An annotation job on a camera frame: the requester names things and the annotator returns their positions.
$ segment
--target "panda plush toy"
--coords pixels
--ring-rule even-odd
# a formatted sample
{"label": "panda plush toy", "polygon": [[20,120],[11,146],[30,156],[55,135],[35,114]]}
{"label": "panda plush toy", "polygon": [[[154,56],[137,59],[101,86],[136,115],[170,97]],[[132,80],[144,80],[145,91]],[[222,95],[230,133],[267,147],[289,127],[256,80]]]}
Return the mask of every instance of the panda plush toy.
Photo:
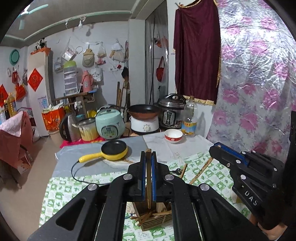
{"label": "panda plush toy", "polygon": [[44,38],[42,38],[36,42],[36,46],[34,48],[34,51],[37,51],[37,50],[42,49],[44,47],[46,47],[46,43],[45,43]]}

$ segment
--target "mint green rice cooker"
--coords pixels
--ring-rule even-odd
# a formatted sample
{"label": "mint green rice cooker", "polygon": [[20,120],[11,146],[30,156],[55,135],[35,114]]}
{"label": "mint green rice cooker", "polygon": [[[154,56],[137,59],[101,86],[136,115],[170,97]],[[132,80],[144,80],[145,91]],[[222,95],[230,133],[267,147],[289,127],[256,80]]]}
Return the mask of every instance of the mint green rice cooker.
{"label": "mint green rice cooker", "polygon": [[99,135],[107,140],[119,138],[125,128],[121,113],[116,109],[107,108],[96,114],[96,129]]}

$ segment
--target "frying pan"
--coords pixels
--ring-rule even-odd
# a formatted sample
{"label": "frying pan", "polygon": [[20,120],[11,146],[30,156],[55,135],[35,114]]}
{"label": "frying pan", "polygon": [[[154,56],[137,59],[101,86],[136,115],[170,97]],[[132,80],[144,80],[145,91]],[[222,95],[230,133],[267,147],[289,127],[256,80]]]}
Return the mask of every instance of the frying pan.
{"label": "frying pan", "polygon": [[79,158],[79,162],[86,162],[92,159],[104,158],[109,161],[117,161],[123,158],[128,152],[128,147],[125,142],[120,140],[108,141],[101,147],[101,152],[88,154]]}
{"label": "frying pan", "polygon": [[138,120],[146,120],[158,116],[158,114],[160,113],[160,108],[155,105],[136,104],[130,106],[128,108],[128,112],[132,117]]}

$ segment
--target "yellow handle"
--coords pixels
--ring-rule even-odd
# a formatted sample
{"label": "yellow handle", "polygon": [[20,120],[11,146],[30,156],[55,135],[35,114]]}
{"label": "yellow handle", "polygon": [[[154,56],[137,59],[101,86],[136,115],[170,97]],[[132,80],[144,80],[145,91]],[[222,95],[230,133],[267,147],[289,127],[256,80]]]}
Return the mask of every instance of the yellow handle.
{"label": "yellow handle", "polygon": [[102,157],[102,152],[88,154],[88,155],[85,155],[85,156],[82,156],[81,158],[79,158],[79,162],[82,163],[82,162],[90,161],[92,159],[97,159],[100,157]]}

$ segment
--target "green checkered tablecloth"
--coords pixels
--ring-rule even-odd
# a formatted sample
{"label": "green checkered tablecloth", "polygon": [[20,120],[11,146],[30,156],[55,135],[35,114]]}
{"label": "green checkered tablecloth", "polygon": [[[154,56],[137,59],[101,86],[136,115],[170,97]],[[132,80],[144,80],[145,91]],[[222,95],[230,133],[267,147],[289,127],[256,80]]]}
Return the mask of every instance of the green checkered tablecloth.
{"label": "green checkered tablecloth", "polygon": [[[183,161],[188,164],[183,180],[186,183],[189,183],[209,158],[209,152],[205,152],[183,159]],[[183,162],[174,161],[168,163],[169,169],[175,170],[182,165],[181,163]],[[90,183],[104,184],[111,182],[124,173],[126,172],[112,172],[85,176],[81,177],[81,179]],[[233,185],[233,180],[230,177],[229,169],[221,165],[218,161],[213,160],[198,180],[194,182],[194,185],[199,185],[201,183],[209,184],[245,217],[250,215],[250,211],[243,203],[233,204],[231,202],[230,189]],[[87,184],[77,182],[71,177],[51,178],[47,184],[43,199],[39,225],[41,226],[48,221],[86,186]],[[160,227],[145,232],[143,232],[136,224],[137,222],[135,220],[129,218],[125,219],[123,241],[174,241],[172,222],[165,223]]]}

